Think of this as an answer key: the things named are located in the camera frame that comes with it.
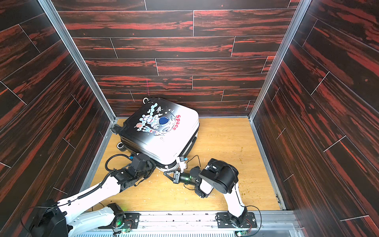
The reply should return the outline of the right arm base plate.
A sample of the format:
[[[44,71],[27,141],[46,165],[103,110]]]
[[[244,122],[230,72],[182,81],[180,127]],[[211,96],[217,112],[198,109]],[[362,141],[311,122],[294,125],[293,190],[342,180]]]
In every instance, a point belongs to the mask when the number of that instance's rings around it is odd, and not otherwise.
[[[254,213],[247,212],[240,217],[235,217],[229,212],[218,212],[215,216],[218,228],[257,228],[257,221]]]

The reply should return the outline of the black white astronaut suitcase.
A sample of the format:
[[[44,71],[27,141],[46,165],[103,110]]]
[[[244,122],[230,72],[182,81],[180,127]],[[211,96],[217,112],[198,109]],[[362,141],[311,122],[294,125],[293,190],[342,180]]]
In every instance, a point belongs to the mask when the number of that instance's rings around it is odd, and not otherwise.
[[[145,154],[160,170],[179,168],[177,157],[186,157],[194,146],[199,130],[198,112],[157,97],[143,99],[142,107],[123,126],[115,124],[124,147],[134,154]]]

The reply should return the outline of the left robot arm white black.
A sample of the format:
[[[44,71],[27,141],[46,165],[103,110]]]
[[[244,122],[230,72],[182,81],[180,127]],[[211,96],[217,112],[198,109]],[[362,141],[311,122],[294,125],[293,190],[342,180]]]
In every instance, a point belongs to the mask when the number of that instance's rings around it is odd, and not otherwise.
[[[136,217],[128,217],[117,204],[98,211],[87,210],[103,200],[137,186],[151,176],[156,163],[145,154],[132,155],[131,163],[121,169],[110,169],[104,179],[76,195],[36,206],[27,231],[33,237],[73,237],[94,228],[131,229]]]

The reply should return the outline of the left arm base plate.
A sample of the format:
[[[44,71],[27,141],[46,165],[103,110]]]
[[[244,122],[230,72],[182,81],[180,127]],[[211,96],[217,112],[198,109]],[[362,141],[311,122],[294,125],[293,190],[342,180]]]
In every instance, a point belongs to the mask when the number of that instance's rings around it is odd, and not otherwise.
[[[139,224],[141,214],[140,213],[132,213],[125,212],[124,214],[117,214],[111,224],[103,227],[99,227],[99,229],[137,229]]]

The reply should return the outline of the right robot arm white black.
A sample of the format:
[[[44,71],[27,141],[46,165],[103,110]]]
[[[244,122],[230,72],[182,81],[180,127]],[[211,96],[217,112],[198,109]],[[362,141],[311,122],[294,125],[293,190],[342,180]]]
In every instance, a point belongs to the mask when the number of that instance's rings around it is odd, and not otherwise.
[[[211,159],[204,169],[196,166],[186,173],[182,170],[165,171],[164,175],[174,184],[193,185],[195,193],[207,198],[213,190],[224,195],[228,205],[226,223],[243,227],[248,210],[241,200],[238,186],[238,170],[228,163]]]

